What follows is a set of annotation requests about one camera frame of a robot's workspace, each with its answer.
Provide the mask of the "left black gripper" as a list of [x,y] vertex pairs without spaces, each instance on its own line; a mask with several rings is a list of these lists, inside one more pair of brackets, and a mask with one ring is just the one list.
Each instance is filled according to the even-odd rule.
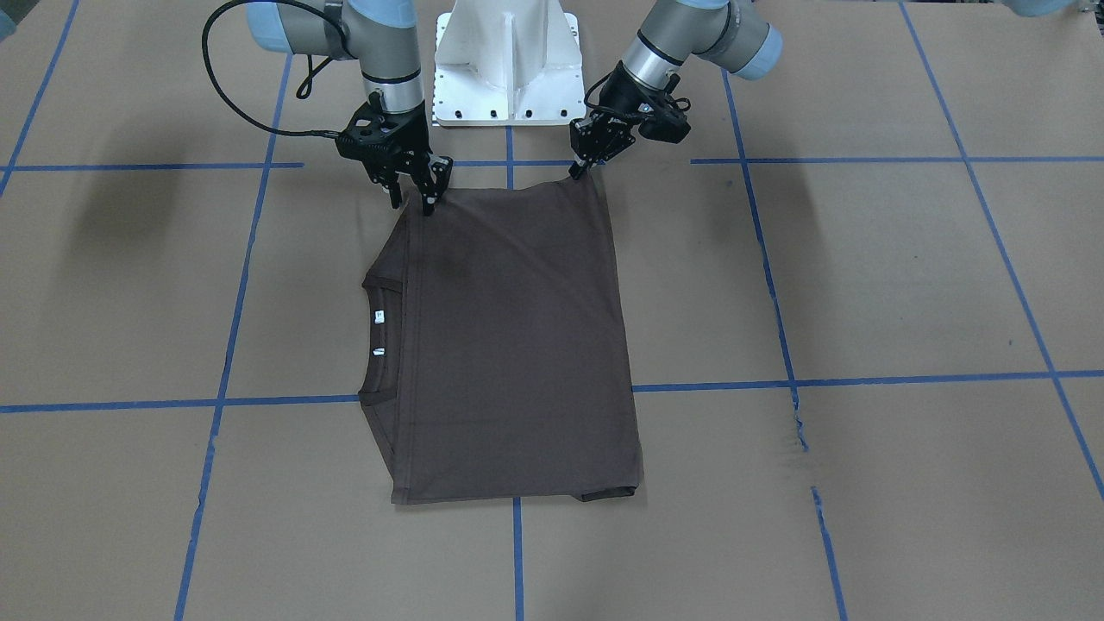
[[574,152],[569,177],[578,180],[634,145],[634,129],[651,141],[678,144],[686,138],[691,130],[687,122],[690,99],[673,96],[678,74],[660,82],[658,88],[643,84],[619,62],[587,90],[584,104],[590,114],[569,122],[569,146]]

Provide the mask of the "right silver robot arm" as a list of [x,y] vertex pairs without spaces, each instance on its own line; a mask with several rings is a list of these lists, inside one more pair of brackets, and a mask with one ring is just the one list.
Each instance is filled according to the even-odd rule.
[[367,102],[342,131],[327,131],[341,157],[403,203],[401,176],[425,215],[449,187],[453,161],[434,154],[422,83],[417,12],[411,1],[261,1],[246,7],[251,35],[266,50],[355,60]]

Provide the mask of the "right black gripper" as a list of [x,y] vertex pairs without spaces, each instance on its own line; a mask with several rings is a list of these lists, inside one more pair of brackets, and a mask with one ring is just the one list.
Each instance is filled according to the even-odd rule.
[[384,110],[382,93],[374,91],[335,138],[340,156],[361,162],[372,181],[386,190],[393,209],[403,206],[402,173],[417,185],[423,215],[433,215],[449,188],[454,159],[429,154],[425,102],[410,110]]

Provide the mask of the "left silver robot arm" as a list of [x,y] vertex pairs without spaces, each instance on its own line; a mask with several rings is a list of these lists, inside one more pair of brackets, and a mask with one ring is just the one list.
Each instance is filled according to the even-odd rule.
[[675,97],[675,88],[687,59],[757,81],[777,66],[783,48],[781,29],[750,1],[657,1],[611,73],[585,91],[586,115],[569,122],[569,177],[611,161],[637,137],[682,141],[691,103]]

